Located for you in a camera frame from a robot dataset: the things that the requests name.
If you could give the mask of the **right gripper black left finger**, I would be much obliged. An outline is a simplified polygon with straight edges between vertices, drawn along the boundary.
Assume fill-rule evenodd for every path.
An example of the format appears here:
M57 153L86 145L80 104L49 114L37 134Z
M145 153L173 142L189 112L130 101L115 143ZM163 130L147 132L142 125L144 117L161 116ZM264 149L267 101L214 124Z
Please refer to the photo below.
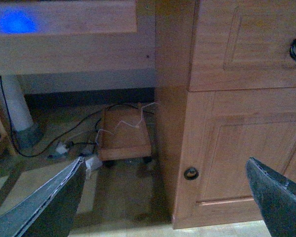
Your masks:
M0 216L0 237L67 237L81 201L86 163L78 157Z

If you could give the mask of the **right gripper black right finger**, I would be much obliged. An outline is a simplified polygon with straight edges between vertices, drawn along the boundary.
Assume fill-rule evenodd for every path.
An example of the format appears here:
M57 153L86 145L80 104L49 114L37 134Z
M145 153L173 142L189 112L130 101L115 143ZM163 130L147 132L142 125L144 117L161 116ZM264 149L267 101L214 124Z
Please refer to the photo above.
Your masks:
M270 235L296 237L296 183L256 158L249 158L245 169Z

